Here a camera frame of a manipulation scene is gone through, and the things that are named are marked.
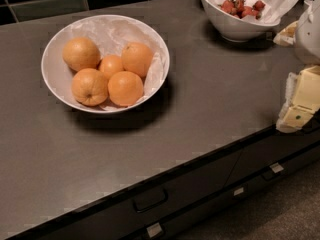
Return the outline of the white rounded gripper body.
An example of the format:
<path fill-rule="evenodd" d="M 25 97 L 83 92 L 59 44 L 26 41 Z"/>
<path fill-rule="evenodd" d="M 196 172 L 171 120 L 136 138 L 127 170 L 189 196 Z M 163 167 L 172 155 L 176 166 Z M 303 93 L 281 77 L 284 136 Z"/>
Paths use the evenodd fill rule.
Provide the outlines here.
<path fill-rule="evenodd" d="M 294 48 L 304 64 L 320 64 L 320 0 L 306 0 L 295 30 Z"/>

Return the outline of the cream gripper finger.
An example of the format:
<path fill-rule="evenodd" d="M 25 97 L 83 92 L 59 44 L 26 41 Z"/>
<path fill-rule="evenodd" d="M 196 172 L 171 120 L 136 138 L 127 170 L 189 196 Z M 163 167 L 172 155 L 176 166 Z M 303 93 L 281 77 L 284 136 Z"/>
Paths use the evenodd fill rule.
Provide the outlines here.
<path fill-rule="evenodd" d="M 294 36 L 298 22 L 294 21 L 282 29 L 273 39 L 273 42 L 280 46 L 292 46 L 294 44 Z"/>
<path fill-rule="evenodd" d="M 289 73 L 285 102 L 276 122 L 282 133 L 301 130 L 320 110 L 320 66 L 310 65 L 298 74 Z"/>

